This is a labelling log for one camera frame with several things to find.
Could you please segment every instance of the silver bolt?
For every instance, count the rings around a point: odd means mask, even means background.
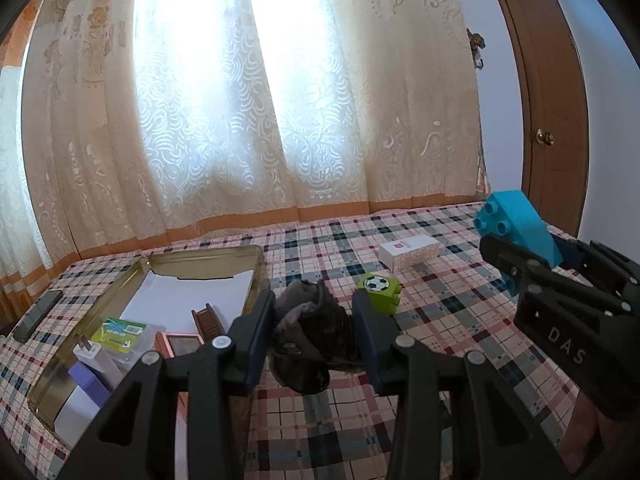
[[[472,350],[466,355],[466,360],[473,365],[479,366],[486,361],[486,357],[484,357],[484,354],[482,354],[481,352]]]
[[[231,338],[228,335],[219,335],[214,338],[211,342],[214,348],[218,350],[223,350],[225,348],[229,348],[231,346]]]
[[[145,353],[140,360],[145,365],[154,365],[160,360],[160,354],[155,350],[152,350],[151,352]]]
[[[400,348],[411,348],[415,344],[415,339],[407,334],[400,334],[396,337],[396,345]]]

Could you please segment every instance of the brown wooden door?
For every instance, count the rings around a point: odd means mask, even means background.
[[[577,235],[587,187],[589,133],[584,80],[571,31],[558,0],[499,1],[522,94],[522,190],[545,221]],[[536,139],[538,130],[542,144]]]

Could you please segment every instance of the beige curtain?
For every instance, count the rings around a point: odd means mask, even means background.
[[[31,0],[0,44],[0,325],[18,319],[55,274],[24,174],[20,92],[24,53],[42,0]]]
[[[44,0],[24,162],[53,262],[471,200],[458,0]]]

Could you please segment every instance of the white lettering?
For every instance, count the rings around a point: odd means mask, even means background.
[[[571,350],[571,340],[567,339],[562,346],[560,347],[561,350],[564,350],[566,352],[567,355],[569,355],[569,350]]]
[[[578,353],[574,357],[574,363],[576,363],[577,365],[581,365],[586,355],[587,355],[587,352],[582,348],[580,348],[578,350]]]
[[[553,327],[551,329],[551,332],[549,332],[549,341],[551,341],[552,343],[555,343],[556,341],[558,341],[559,337],[560,337],[560,331],[556,327]]]

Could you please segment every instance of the green label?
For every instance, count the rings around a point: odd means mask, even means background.
[[[100,343],[105,348],[128,354],[145,328],[146,325],[143,323],[110,317],[95,331],[91,341]]]

